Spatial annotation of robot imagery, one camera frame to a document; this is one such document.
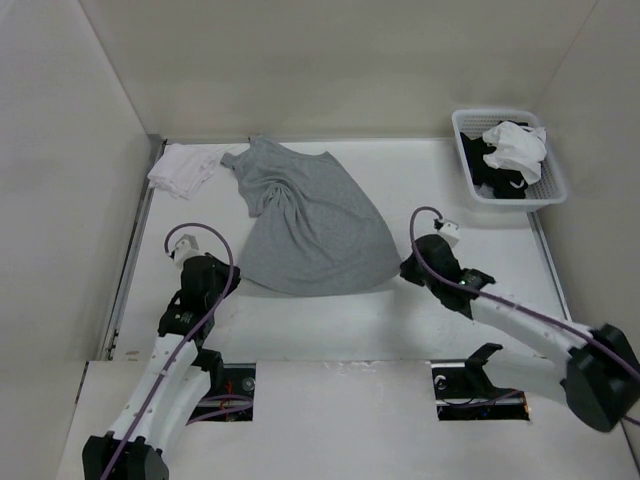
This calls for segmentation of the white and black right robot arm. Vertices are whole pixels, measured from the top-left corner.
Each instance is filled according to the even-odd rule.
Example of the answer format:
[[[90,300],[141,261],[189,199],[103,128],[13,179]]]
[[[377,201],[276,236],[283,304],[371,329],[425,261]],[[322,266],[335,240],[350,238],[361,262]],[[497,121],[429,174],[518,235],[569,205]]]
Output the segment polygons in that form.
[[[502,331],[548,361],[527,376],[541,395],[565,404],[588,427],[610,432],[639,402],[639,360],[626,335],[605,324],[567,323],[501,297],[496,280],[462,268],[449,244],[411,240],[400,276],[427,288],[446,309]]]

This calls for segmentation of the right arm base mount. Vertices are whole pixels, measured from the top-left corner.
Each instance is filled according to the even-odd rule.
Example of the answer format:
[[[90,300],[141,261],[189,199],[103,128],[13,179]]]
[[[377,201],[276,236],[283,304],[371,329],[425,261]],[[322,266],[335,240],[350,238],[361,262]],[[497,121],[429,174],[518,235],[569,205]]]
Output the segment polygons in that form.
[[[525,394],[513,388],[495,386],[485,365],[503,346],[487,343],[465,359],[431,364],[440,421],[529,421]]]

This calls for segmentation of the folded white tank top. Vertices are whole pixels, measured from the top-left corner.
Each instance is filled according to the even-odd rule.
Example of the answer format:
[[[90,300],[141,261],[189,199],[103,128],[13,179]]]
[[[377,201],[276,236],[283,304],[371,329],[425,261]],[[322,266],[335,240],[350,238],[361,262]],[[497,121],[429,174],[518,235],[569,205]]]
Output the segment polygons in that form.
[[[147,175],[148,187],[191,200],[234,146],[171,144]]]

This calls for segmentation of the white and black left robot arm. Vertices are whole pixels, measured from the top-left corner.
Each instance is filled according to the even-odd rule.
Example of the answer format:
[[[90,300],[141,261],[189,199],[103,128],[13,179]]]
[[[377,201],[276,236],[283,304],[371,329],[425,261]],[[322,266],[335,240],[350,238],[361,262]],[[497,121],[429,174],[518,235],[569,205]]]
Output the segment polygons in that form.
[[[204,343],[240,269],[209,253],[189,254],[179,266],[180,288],[160,318],[141,379],[107,432],[84,445],[86,479],[168,479],[168,451],[196,405],[223,390],[221,354]]]

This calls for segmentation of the grey tank top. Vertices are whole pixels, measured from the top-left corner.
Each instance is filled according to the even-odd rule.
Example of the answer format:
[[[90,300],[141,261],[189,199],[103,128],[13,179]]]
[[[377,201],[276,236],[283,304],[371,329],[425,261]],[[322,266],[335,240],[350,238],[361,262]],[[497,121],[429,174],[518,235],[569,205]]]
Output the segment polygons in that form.
[[[254,220],[239,257],[246,279],[279,293],[331,296],[398,274],[401,258],[386,221],[329,152],[304,154],[254,137],[221,164]]]

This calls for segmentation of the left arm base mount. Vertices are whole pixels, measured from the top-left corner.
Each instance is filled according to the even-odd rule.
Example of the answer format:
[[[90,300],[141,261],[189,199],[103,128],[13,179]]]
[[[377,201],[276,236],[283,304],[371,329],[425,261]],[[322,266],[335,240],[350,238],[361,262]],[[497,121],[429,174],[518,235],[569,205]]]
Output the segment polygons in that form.
[[[256,390],[255,364],[225,364],[210,390],[191,414],[190,422],[250,422]]]

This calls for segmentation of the crumpled white tank top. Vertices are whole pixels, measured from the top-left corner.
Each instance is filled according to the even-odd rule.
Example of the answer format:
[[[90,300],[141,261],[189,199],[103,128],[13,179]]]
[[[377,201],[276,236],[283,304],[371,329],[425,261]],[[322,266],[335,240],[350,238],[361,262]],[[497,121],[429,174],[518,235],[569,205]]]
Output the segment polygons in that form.
[[[541,179],[541,164],[547,156],[544,127],[532,128],[504,121],[485,131],[482,138],[496,146],[494,153],[484,156],[488,165],[519,171],[528,184]]]

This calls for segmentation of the black garment in basket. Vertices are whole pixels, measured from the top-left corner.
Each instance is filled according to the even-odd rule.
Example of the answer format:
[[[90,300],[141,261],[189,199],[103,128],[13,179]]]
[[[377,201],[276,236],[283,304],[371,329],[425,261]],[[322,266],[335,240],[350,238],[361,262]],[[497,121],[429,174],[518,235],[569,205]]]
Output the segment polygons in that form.
[[[494,144],[486,143],[482,137],[472,139],[465,133],[460,133],[459,136],[475,187],[488,187],[496,199],[526,198],[529,184],[521,172],[494,168],[486,163],[484,156],[496,151]]]

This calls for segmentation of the metal table edge rail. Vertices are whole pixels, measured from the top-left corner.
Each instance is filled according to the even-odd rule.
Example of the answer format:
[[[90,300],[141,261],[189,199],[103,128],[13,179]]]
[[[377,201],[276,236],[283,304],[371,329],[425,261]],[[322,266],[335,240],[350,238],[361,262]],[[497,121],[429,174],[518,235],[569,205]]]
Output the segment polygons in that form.
[[[105,319],[100,348],[97,353],[98,360],[111,360],[119,337],[122,323],[123,310],[131,285],[135,263],[141,244],[146,220],[149,212],[149,203],[153,194],[149,190],[147,175],[151,167],[155,165],[164,153],[167,140],[160,134],[149,134],[150,154],[146,164],[146,170],[142,179],[140,194],[136,205],[135,216],[127,238],[126,251],[123,264],[117,278],[113,297]]]

